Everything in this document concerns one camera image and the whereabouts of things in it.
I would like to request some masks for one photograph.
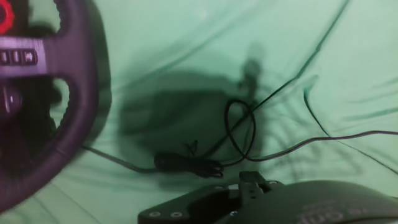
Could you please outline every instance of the wire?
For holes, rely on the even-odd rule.
[[[191,146],[186,145],[188,152],[190,153],[190,157],[187,156],[181,156],[179,154],[176,153],[160,153],[157,154],[154,158],[154,164],[155,164],[155,169],[143,169],[137,166],[134,166],[133,164],[126,162],[124,160],[121,160],[117,157],[105,154],[97,149],[93,149],[92,147],[88,147],[88,146],[83,146],[84,149],[91,151],[107,160],[110,160],[112,162],[115,162],[127,169],[133,170],[135,172],[141,173],[141,174],[150,174],[150,173],[157,173],[157,172],[191,172],[194,173],[197,176],[203,177],[203,178],[209,178],[209,177],[216,177],[216,178],[222,178],[223,177],[223,171],[225,167],[229,167],[229,166],[234,166],[236,164],[239,164],[240,162],[242,162],[243,160],[248,160],[251,162],[264,162],[264,161],[268,161],[271,159],[276,159],[278,157],[284,156],[286,154],[289,154],[291,152],[296,151],[297,149],[300,149],[301,147],[306,146],[307,144],[310,144],[312,142],[315,141],[336,141],[336,140],[346,140],[346,139],[354,139],[354,138],[361,138],[364,136],[369,136],[369,135],[373,135],[373,134],[390,134],[390,135],[397,135],[397,132],[393,132],[393,131],[367,131],[364,133],[359,133],[359,134],[354,134],[351,136],[342,136],[342,137],[330,137],[328,133],[326,133],[326,131],[323,129],[323,127],[320,125],[320,123],[318,122],[318,120],[316,119],[316,117],[314,117],[314,114],[311,112],[312,116],[315,118],[316,122],[320,125],[320,127],[322,128],[322,130],[328,135],[328,137],[317,137],[317,138],[311,138],[311,139],[307,139],[304,140],[286,150],[277,152],[275,154],[271,154],[262,158],[251,158],[249,157],[249,153],[252,149],[252,146],[254,144],[254,140],[256,137],[256,119],[255,119],[255,115],[254,112],[260,108],[262,105],[264,105],[266,102],[268,102],[272,97],[274,97],[276,94],[278,94],[281,90],[283,90],[285,87],[289,86],[291,83],[293,83],[294,81],[298,80],[302,74],[304,73],[304,71],[307,69],[307,67],[310,65],[311,61],[315,58],[315,56],[319,53],[319,51],[322,48],[322,45],[324,43],[324,41],[326,40],[326,38],[328,37],[328,35],[330,34],[331,30],[334,28],[337,20],[340,18],[340,16],[342,15],[343,11],[345,10],[346,6],[348,5],[349,0],[346,0],[345,3],[342,5],[342,7],[340,8],[338,14],[336,15],[334,21],[331,23],[331,26],[329,27],[329,29],[327,30],[327,32],[325,33],[325,35],[323,36],[323,38],[321,39],[321,41],[318,43],[317,47],[315,48],[314,53],[311,54],[311,56],[308,58],[308,60],[305,62],[304,66],[300,69],[300,71],[298,72],[298,74],[296,74],[296,76],[289,80],[288,82],[286,82],[285,84],[283,84],[281,87],[279,87],[276,91],[274,91],[272,94],[270,94],[265,100],[263,100],[262,102],[260,102],[256,107],[254,107],[253,109],[250,108],[250,106],[245,103],[244,101],[241,100],[229,100],[227,102],[227,105],[225,107],[225,111],[224,111],[224,125],[225,125],[225,131],[226,131],[226,136],[221,138],[213,147],[211,147],[206,153],[204,153],[204,155],[197,157],[197,141],[195,141]],[[231,128],[229,125],[229,110],[231,108],[231,106],[235,103],[239,103],[240,105],[243,105],[246,107],[247,111],[245,113],[245,115]],[[251,138],[251,142],[249,144],[248,149],[246,150],[246,152],[243,152],[238,144],[236,143],[232,132],[238,128],[247,118],[251,118],[252,121],[252,126],[253,126],[253,132],[252,132],[252,138]],[[208,159],[209,157],[211,157],[220,147],[221,145],[227,140],[229,139],[232,144],[233,147],[235,148],[235,150],[237,150],[239,152],[239,154],[241,155],[241,158],[235,162],[229,163],[229,164],[220,164],[218,161],[214,161],[211,159]],[[388,167],[387,165],[383,164],[382,162],[378,161],[377,159],[375,159],[374,157],[371,157],[370,155],[365,154],[364,152],[361,152],[359,150],[357,150],[358,152],[364,154],[365,156],[368,156],[369,158],[373,159],[374,161],[378,162],[379,164],[381,164],[382,166],[386,167],[387,169],[393,171],[395,174],[398,175],[398,172],[390,167]]]

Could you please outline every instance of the screw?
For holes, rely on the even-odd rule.
[[[149,216],[150,216],[150,217],[158,217],[158,216],[160,216],[160,212],[151,212],[151,213],[149,214]]]
[[[173,218],[178,218],[178,217],[181,217],[181,216],[182,216],[182,213],[181,213],[181,212],[173,212],[173,213],[171,214],[171,216],[172,216]]]

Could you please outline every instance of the button panel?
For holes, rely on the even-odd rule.
[[[37,53],[33,49],[0,49],[0,67],[37,65]]]

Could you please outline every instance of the black steering wheel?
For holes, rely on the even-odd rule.
[[[49,183],[87,138],[98,110],[98,71],[85,0],[54,0],[60,31],[53,37],[0,37],[0,75],[5,79],[52,75],[69,86],[68,109],[53,139],[18,173],[0,171],[0,213],[15,207]]]

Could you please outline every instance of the green fabric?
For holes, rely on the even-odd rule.
[[[297,75],[344,1],[96,0],[109,50],[111,94],[102,85],[104,124],[92,146],[151,168],[157,151],[199,153],[224,136],[228,99],[245,97],[242,66],[260,62],[256,101]],[[32,1],[32,22],[59,19],[49,1]],[[315,136],[398,131],[398,1],[352,0],[301,77],[255,112],[254,155],[267,155]],[[67,103],[52,111],[60,121]],[[106,118],[106,105],[112,101]],[[233,108],[231,119],[241,115]],[[242,144],[249,123],[235,132]],[[224,180],[191,174],[142,175],[83,151],[32,199],[0,223],[136,223],[137,214],[190,190],[259,170],[285,184],[343,180],[398,197],[398,178],[357,150],[398,169],[398,138],[369,136],[315,142],[273,161],[244,162]],[[236,158],[227,142],[215,159]]]

